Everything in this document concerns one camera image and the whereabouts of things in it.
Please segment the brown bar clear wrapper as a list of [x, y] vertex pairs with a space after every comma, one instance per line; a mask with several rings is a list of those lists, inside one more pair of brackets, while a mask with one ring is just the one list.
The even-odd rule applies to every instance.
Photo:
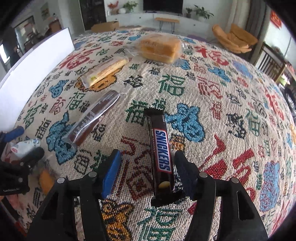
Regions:
[[111, 89], [97, 99], [73, 125], [62, 141], [69, 144], [73, 150], [82, 145], [93, 129], [110, 110], [114, 109], [127, 96], [130, 89], [122, 87]]

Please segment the red flower vase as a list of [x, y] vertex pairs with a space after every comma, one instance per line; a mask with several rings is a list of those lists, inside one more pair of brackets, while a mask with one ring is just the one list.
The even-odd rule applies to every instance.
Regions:
[[107, 6], [109, 9], [114, 10], [118, 7], [118, 3], [119, 3], [119, 0], [117, 0], [115, 3], [109, 3]]

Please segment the dark glass cabinet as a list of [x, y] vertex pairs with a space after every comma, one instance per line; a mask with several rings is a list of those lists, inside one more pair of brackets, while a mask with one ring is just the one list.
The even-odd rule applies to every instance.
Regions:
[[105, 7], [103, 0], [79, 0], [84, 30], [91, 30], [95, 24], [105, 23]]

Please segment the black flat television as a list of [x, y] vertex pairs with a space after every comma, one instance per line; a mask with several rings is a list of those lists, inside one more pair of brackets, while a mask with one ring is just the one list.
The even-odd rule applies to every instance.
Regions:
[[183, 0], [143, 0], [144, 11], [165, 11], [181, 14]]

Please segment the white triangular anime snack bag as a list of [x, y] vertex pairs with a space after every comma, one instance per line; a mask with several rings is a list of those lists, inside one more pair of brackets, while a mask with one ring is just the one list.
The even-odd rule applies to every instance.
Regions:
[[30, 151], [36, 149], [41, 144], [41, 141], [38, 138], [29, 139], [26, 141], [18, 142], [17, 144], [11, 147], [11, 152], [18, 157], [19, 159], [23, 158]]

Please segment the snickers chocolate bar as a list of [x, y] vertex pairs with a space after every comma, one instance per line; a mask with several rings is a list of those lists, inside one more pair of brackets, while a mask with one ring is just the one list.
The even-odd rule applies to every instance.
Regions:
[[151, 146], [154, 196], [151, 206], [161, 207], [185, 197], [182, 189], [175, 189], [173, 159], [164, 112], [156, 108], [144, 109]]

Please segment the sandwich biscuit packet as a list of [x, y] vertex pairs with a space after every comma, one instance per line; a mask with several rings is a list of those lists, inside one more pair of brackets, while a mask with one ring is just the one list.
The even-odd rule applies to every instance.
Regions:
[[129, 62], [126, 56], [113, 56], [105, 62], [90, 68], [86, 73], [80, 76], [80, 80], [86, 88], [90, 88], [107, 75], [122, 68]]

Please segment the dark wooden dining chair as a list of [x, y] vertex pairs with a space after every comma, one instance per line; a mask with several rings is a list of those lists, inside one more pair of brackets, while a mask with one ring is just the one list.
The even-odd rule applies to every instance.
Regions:
[[262, 43], [254, 65], [262, 73], [273, 79], [276, 84], [280, 83], [280, 78], [287, 67], [284, 57], [265, 42]]

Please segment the white cardboard box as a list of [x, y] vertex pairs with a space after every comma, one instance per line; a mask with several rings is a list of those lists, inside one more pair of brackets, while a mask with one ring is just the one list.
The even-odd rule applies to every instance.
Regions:
[[33, 46], [1, 81], [1, 131], [14, 128], [20, 112], [46, 76], [74, 51], [68, 28]]

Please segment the bagged sliced bread loaf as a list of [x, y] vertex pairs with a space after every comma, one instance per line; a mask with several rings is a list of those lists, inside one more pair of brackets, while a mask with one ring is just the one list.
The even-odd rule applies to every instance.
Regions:
[[150, 33], [135, 40], [127, 46], [127, 50], [133, 56], [140, 55], [149, 60], [173, 64], [188, 50], [188, 45], [175, 35]]

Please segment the brown cardboard box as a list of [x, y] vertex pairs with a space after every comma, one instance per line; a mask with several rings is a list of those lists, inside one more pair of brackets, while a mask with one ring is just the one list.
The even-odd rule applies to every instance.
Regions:
[[119, 28], [119, 22], [112, 21], [112, 22], [95, 24], [91, 27], [91, 31], [94, 33], [103, 33], [103, 32], [115, 31], [117, 28]]

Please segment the bun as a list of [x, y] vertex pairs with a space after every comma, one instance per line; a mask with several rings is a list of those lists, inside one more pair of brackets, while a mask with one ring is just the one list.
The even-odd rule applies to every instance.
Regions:
[[46, 169], [40, 173], [39, 185], [45, 195], [49, 193], [54, 185], [54, 179]]

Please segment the white tv cabinet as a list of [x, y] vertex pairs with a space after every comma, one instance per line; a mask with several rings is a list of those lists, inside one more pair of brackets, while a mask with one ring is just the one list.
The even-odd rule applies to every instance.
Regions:
[[[177, 19], [180, 21], [179, 24], [175, 25], [175, 34], [185, 34], [185, 35], [199, 35], [202, 37], [207, 37], [208, 33], [211, 33], [211, 26], [209, 23], [201, 22], [194, 19], [189, 19], [183, 16], [175, 16], [169, 14], [158, 14], [158, 13], [128, 13], [128, 14], [117, 14], [107, 16], [106, 20], [108, 22], [118, 21], [121, 27], [123, 26], [142, 26], [147, 28], [155, 28], [159, 31], [159, 22], [154, 18], [169, 18]], [[171, 24], [164, 23], [162, 32], [171, 33]]]

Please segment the grey curtain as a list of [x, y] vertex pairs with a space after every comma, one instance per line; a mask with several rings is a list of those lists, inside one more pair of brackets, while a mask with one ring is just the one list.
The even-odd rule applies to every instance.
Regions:
[[266, 1], [250, 1], [249, 15], [245, 30], [253, 35], [258, 42], [252, 47], [252, 50], [245, 56], [245, 60], [255, 64], [259, 56], [261, 46], [266, 36], [271, 8]]

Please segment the red wall decoration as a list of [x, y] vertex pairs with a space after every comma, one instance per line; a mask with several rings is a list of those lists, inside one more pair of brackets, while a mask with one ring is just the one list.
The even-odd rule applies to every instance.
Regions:
[[270, 21], [274, 24], [275, 27], [278, 29], [282, 28], [282, 21], [281, 19], [277, 16], [276, 12], [274, 10], [271, 11], [270, 14]]

